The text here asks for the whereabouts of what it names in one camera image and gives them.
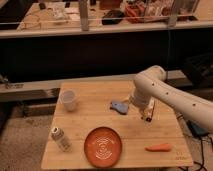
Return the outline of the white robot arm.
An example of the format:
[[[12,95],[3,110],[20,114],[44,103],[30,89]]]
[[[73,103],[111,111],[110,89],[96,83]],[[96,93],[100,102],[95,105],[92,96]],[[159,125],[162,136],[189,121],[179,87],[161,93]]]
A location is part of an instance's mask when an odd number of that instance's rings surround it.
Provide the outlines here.
[[[213,102],[176,89],[166,84],[165,79],[166,71],[159,65],[136,74],[133,79],[135,89],[130,95],[131,103],[145,110],[154,97],[213,133]]]

